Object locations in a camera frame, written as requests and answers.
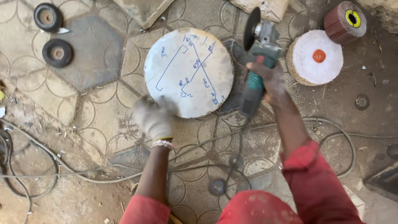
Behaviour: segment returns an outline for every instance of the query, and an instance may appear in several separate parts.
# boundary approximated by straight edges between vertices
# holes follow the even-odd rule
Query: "dusty floor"
[[[148,50],[162,35],[177,28],[195,27],[217,36],[231,52],[236,78],[231,95],[220,110],[203,118],[176,121],[177,147],[172,153],[179,154],[193,144],[238,130],[243,124],[235,110],[242,91],[243,65],[248,59],[241,47],[247,14],[228,1],[175,0],[164,13],[166,21],[157,21],[142,34],[134,21],[111,0],[54,0],[63,11],[65,26],[72,30],[70,34],[56,37],[68,40],[75,47],[74,61],[63,69],[46,67],[41,57],[41,48],[50,35],[40,33],[32,20],[32,11],[40,2],[0,1],[0,75],[7,84],[7,96],[18,99],[18,103],[5,99],[2,104],[7,107],[6,119],[26,129],[55,152],[64,151],[62,158],[76,170],[108,163],[137,168],[145,165],[151,140],[131,124],[128,109],[147,91],[143,63]],[[323,17],[336,4],[325,6],[322,1],[291,0],[283,22],[278,24],[278,42],[287,47],[306,31],[322,28]],[[344,66],[333,82],[308,87],[297,84],[287,71],[285,76],[289,92],[304,117],[330,119],[348,132],[396,135],[398,45],[396,37],[381,29],[370,15],[367,14],[367,18],[367,34],[343,47]],[[376,87],[369,73],[374,74]],[[361,93],[370,99],[365,111],[354,107]],[[29,128],[24,122],[33,125]],[[264,103],[251,125],[271,122],[274,122],[273,113]],[[317,129],[320,132],[315,132],[313,129],[318,126],[322,126]],[[314,122],[307,123],[307,128],[317,141],[337,131],[327,124]],[[48,170],[50,162],[41,152],[33,147],[20,151],[27,140],[15,131],[11,135],[16,151],[13,155],[16,173]],[[279,171],[281,145],[276,129],[248,132],[243,139],[242,169],[253,186],[276,194],[294,207]],[[393,163],[385,148],[398,140],[353,138],[353,141],[357,152],[355,167],[341,182],[362,201],[357,206],[364,209],[364,221],[396,223],[398,204],[368,191],[362,180]],[[239,146],[239,137],[232,135],[187,153],[170,165],[183,168],[227,163]],[[351,150],[344,138],[329,142],[323,154],[336,173],[350,165]],[[131,174],[126,170],[109,173],[113,177]],[[217,168],[170,175],[172,212],[186,224],[217,220],[227,199],[211,195],[208,185],[211,180],[226,176],[225,171]],[[96,178],[107,179],[101,174]],[[42,192],[50,182],[46,178],[24,181],[33,194]],[[227,184],[231,195],[246,187],[239,179]],[[131,185],[131,181],[92,184],[77,177],[61,177],[50,194],[33,201],[38,206],[32,208],[29,223],[102,223],[106,218],[117,222],[123,213],[120,202],[127,205]],[[2,182],[0,191],[0,222],[21,223],[26,214],[26,200],[16,198]]]

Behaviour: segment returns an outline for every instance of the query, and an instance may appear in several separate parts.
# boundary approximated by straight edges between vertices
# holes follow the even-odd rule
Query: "white circular plate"
[[[326,56],[321,63],[313,58],[317,50]],[[293,49],[293,64],[303,79],[315,85],[325,84],[340,73],[343,51],[341,45],[332,42],[324,30],[311,30],[297,39]]]
[[[227,49],[213,34],[194,28],[174,30],[160,38],[148,52],[144,71],[151,97],[172,99],[182,118],[215,111],[234,81]]]

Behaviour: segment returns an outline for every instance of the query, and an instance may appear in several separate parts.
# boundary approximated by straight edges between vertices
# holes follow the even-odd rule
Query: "hand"
[[[287,93],[284,71],[279,60],[273,69],[261,63],[247,63],[246,67],[263,78],[266,89],[265,100],[271,105],[278,105],[279,98]]]
[[[162,97],[159,105],[149,103],[149,96],[140,97],[133,105],[133,119],[144,133],[157,141],[173,138],[173,114],[176,106],[173,102]]]

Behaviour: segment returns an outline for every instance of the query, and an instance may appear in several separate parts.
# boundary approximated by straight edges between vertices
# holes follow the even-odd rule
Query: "sisal buffing wheel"
[[[311,30],[290,45],[286,64],[297,82],[318,86],[332,81],[340,73],[343,51],[341,45],[332,42],[325,31]]]
[[[366,33],[366,18],[358,6],[344,1],[325,16],[324,27],[333,42],[343,45]]]

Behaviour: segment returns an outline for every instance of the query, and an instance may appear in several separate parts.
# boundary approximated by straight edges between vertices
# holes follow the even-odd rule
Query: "green angle grinder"
[[[246,23],[243,47],[246,51],[256,56],[256,61],[273,69],[278,60],[282,48],[276,43],[279,33],[275,23],[271,21],[261,22],[259,7],[253,9]],[[246,85],[242,95],[240,113],[251,120],[265,94],[263,79],[250,71],[247,75]]]

